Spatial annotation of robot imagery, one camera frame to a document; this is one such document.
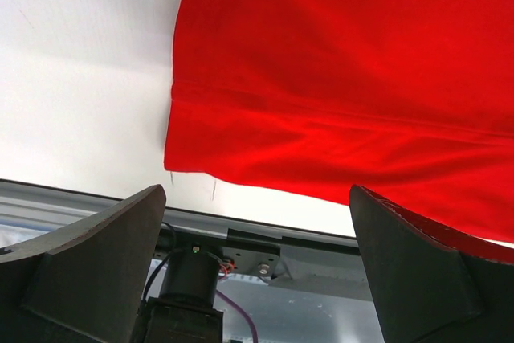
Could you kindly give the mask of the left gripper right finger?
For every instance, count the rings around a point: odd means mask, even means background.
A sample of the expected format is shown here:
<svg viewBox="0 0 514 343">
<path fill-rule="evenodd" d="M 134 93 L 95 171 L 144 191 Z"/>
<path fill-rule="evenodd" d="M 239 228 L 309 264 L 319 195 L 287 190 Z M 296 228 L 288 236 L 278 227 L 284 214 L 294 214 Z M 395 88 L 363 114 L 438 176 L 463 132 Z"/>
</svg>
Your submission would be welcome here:
<svg viewBox="0 0 514 343">
<path fill-rule="evenodd" d="M 353 186 L 349 207 L 386 342 L 511 342 L 513 250 Z"/>
</svg>

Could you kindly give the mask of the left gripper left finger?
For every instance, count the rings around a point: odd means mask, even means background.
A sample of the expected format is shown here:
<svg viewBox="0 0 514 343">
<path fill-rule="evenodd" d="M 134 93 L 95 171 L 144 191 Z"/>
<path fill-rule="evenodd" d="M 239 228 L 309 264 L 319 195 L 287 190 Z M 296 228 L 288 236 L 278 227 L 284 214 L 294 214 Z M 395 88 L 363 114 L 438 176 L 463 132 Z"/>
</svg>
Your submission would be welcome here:
<svg viewBox="0 0 514 343">
<path fill-rule="evenodd" d="M 165 192 L 150 186 L 99 213 L 1 249 L 3 342 L 127 342 Z"/>
</svg>

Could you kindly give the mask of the red t shirt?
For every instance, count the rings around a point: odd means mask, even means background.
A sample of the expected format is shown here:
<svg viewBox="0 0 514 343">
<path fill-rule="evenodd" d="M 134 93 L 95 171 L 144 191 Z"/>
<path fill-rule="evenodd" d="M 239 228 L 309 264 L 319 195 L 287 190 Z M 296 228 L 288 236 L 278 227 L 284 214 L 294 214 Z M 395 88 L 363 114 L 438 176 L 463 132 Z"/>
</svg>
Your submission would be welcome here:
<svg viewBox="0 0 514 343">
<path fill-rule="evenodd" d="M 513 240 L 513 0 L 181 0 L 164 166 Z"/>
</svg>

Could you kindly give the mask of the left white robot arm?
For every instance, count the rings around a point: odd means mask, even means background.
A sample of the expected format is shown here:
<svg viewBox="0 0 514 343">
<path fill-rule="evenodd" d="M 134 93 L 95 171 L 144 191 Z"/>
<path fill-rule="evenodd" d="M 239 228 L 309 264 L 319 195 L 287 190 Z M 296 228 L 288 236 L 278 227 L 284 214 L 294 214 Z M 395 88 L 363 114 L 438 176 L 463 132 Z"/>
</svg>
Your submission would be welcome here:
<svg viewBox="0 0 514 343">
<path fill-rule="evenodd" d="M 510 342 L 513 251 L 350 191 L 355 237 L 1 183 L 4 342 Z"/>
</svg>

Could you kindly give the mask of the aluminium rail frame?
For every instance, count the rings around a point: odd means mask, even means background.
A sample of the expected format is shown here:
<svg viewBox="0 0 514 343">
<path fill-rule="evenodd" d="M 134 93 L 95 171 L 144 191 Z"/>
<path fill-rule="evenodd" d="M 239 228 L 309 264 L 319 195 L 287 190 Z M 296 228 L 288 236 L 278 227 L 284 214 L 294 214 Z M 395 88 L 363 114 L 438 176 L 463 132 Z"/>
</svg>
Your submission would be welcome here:
<svg viewBox="0 0 514 343">
<path fill-rule="evenodd" d="M 1 180 L 1 204 L 7 206 L 3 217 L 13 226 L 26 226 L 41 231 L 54 230 L 106 210 L 119 202 L 118 198 Z M 349 236 L 306 231 L 173 207 L 165 208 L 163 220 L 182 234 L 217 239 L 226 245 L 255 243 L 264 249 L 271 249 L 287 244 L 360 255 L 357 240 Z"/>
</svg>

